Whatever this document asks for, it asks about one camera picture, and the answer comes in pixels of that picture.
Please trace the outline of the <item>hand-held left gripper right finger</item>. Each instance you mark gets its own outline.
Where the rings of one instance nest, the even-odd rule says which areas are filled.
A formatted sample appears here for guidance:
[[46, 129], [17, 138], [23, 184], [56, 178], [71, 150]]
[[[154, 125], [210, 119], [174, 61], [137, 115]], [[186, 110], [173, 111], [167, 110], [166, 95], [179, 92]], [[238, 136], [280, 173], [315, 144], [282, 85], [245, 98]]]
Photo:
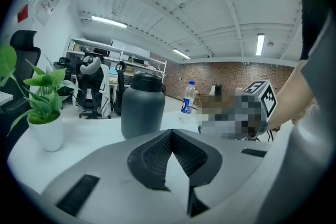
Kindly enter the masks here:
[[214, 179], [222, 166], [223, 157], [214, 147], [178, 130], [172, 130], [171, 150], [187, 176], [186, 213], [194, 217], [209, 209], [199, 200], [194, 189]]

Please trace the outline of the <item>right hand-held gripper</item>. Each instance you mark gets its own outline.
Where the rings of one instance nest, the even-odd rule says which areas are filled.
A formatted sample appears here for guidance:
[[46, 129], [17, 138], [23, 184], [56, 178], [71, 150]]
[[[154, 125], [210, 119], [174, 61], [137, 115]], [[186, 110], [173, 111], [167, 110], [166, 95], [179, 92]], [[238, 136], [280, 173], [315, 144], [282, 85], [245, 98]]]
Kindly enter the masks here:
[[269, 80], [254, 81], [242, 90], [218, 90], [197, 111], [198, 132], [228, 140], [256, 140], [267, 131], [277, 104]]

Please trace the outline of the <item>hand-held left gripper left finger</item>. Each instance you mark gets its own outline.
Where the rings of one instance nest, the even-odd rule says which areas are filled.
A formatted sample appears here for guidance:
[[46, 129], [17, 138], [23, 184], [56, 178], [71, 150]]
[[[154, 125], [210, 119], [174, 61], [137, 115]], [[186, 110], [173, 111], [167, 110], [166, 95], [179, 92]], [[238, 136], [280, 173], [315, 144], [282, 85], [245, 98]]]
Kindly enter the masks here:
[[168, 191], [165, 185], [167, 163], [172, 155], [171, 130], [141, 144], [128, 156], [128, 169], [132, 176], [151, 190]]

